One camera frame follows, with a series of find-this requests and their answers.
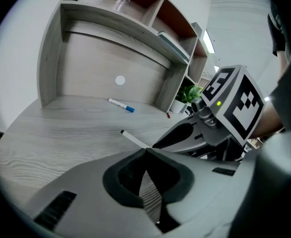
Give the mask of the green potted plant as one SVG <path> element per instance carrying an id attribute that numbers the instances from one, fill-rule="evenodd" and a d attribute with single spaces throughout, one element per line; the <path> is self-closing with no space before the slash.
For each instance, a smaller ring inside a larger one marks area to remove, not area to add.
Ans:
<path id="1" fill-rule="evenodd" d="M 181 86 L 176 97 L 170 107 L 170 111 L 178 114 L 187 104 L 191 104 L 192 101 L 201 96 L 202 87 L 196 84 L 191 86 Z"/>

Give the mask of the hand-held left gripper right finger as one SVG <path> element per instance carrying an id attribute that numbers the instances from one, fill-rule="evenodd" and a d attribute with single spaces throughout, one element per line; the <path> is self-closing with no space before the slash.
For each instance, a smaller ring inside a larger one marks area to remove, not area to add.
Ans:
<path id="1" fill-rule="evenodd" d="M 229 238 L 244 162 L 212 161 L 146 150 L 147 170 L 163 200 L 164 231 L 146 238 Z"/>

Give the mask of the black-capped white marker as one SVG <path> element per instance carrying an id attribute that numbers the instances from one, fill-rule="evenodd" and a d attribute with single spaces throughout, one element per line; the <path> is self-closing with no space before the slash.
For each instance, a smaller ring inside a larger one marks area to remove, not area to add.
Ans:
<path id="1" fill-rule="evenodd" d="M 140 141 L 139 139 L 137 139 L 136 137 L 134 137 L 132 134 L 128 133 L 126 130 L 121 130 L 121 134 L 126 137 L 127 139 L 129 139 L 131 142 L 133 142 L 134 144 L 136 144 L 137 146 L 141 147 L 141 148 L 149 148 L 149 146 L 145 143 L 143 143 L 142 141 Z"/>

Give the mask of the long ceiling light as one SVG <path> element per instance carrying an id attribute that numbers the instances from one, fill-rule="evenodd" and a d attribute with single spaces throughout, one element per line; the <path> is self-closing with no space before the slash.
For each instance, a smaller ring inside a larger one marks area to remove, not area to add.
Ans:
<path id="1" fill-rule="evenodd" d="M 208 34 L 207 30 L 205 30 L 205 32 L 204 32 L 203 41 L 204 41 L 204 43 L 205 43 L 205 45 L 207 47 L 208 52 L 211 53 L 211 54 L 214 54 L 215 50 L 214 50 L 212 41 L 211 41 L 211 39 L 209 37 L 209 34 Z"/>

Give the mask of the blue-capped white marker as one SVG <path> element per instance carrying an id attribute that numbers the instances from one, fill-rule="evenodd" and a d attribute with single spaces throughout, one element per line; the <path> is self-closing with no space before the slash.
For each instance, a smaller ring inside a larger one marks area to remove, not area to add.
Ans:
<path id="1" fill-rule="evenodd" d="M 133 113 L 133 112 L 135 111 L 134 108 L 132 108 L 132 107 L 130 107 L 130 106 L 128 106 L 128 105 L 125 105 L 125 104 L 123 104 L 123 103 L 121 103 L 121 102 L 118 102 L 118 101 L 116 101 L 116 100 L 114 100 L 114 99 L 112 99 L 112 98 L 109 98 L 108 101 L 109 101 L 110 103 L 116 105 L 116 106 L 119 106 L 119 107 L 121 107 L 121 108 L 123 108 L 123 109 L 125 109 L 125 110 L 127 110 L 127 111 L 129 111 L 129 112 L 131 112 L 131 113 Z"/>

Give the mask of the grey wooden desk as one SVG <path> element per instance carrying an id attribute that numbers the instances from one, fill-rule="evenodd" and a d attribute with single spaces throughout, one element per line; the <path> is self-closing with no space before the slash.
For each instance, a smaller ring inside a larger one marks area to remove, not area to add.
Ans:
<path id="1" fill-rule="evenodd" d="M 72 167 L 136 149 L 121 130 L 151 146 L 186 117 L 169 113 L 169 119 L 152 105 L 130 105 L 133 113 L 99 98 L 62 96 L 45 107 L 33 102 L 0 140 L 0 183 L 5 193 L 22 206 Z"/>

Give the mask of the clear drinking glass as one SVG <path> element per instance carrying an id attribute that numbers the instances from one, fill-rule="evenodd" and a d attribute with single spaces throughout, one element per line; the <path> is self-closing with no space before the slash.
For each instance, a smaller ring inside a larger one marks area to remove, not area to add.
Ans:
<path id="1" fill-rule="evenodd" d="M 120 11 L 130 0 L 116 0 L 113 10 Z"/>

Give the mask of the blue notebook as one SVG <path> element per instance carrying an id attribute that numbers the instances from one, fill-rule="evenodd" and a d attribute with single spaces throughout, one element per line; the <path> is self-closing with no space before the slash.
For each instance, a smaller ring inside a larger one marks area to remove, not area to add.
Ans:
<path id="1" fill-rule="evenodd" d="M 163 39 L 173 50 L 175 50 L 184 60 L 189 62 L 190 56 L 188 52 L 177 42 L 175 41 L 169 34 L 164 31 L 158 32 L 158 37 Z"/>

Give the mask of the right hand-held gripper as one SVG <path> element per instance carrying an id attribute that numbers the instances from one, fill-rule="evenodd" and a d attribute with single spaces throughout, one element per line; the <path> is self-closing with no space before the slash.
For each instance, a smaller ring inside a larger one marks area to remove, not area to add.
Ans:
<path id="1" fill-rule="evenodd" d="M 185 118 L 172 126 L 152 147 L 181 155 L 192 155 L 214 147 L 216 159 L 233 161 L 243 152 L 247 139 L 264 111 L 264 97 L 242 65 L 220 68 L 191 103 L 202 121 Z"/>

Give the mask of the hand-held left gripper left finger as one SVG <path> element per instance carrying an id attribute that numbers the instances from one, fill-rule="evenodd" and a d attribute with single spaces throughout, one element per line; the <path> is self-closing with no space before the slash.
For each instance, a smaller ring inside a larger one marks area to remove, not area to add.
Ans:
<path id="1" fill-rule="evenodd" d="M 122 206 L 104 189 L 108 167 L 132 155 L 121 152 L 77 165 L 37 191 L 24 206 L 36 219 L 59 194 L 69 191 L 74 200 L 54 227 L 65 238 L 157 238 L 162 232 L 143 209 Z"/>

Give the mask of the grey wooden desk hutch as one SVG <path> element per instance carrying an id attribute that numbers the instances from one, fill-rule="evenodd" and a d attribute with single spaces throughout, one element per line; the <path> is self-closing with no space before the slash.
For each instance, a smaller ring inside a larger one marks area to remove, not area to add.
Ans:
<path id="1" fill-rule="evenodd" d="M 206 74 L 208 51 L 198 32 L 170 0 L 116 0 L 88 5 L 61 0 L 45 29 L 37 65 L 38 98 L 45 107 L 61 96 L 113 98 L 169 111 L 183 84 Z M 158 32 L 189 54 L 184 60 Z M 115 78 L 125 77 L 123 85 Z"/>

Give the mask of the person's right forearm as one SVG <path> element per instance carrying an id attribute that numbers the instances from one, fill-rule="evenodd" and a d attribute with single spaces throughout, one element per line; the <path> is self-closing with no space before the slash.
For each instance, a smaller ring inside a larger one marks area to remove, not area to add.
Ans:
<path id="1" fill-rule="evenodd" d="M 281 119 L 271 102 L 267 102 L 264 112 L 249 139 L 270 135 L 284 128 Z"/>

